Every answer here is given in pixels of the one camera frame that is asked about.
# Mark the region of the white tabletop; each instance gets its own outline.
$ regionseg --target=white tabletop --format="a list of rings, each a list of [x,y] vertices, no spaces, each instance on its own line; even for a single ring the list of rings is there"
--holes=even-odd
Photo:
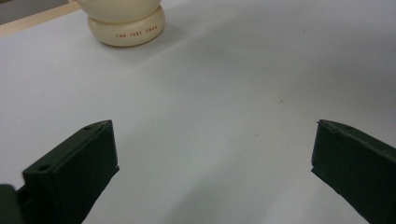
[[[310,173],[319,119],[396,146],[393,0],[164,0],[136,48],[83,11],[0,39],[0,178],[112,119],[120,172],[84,221],[367,223]]]

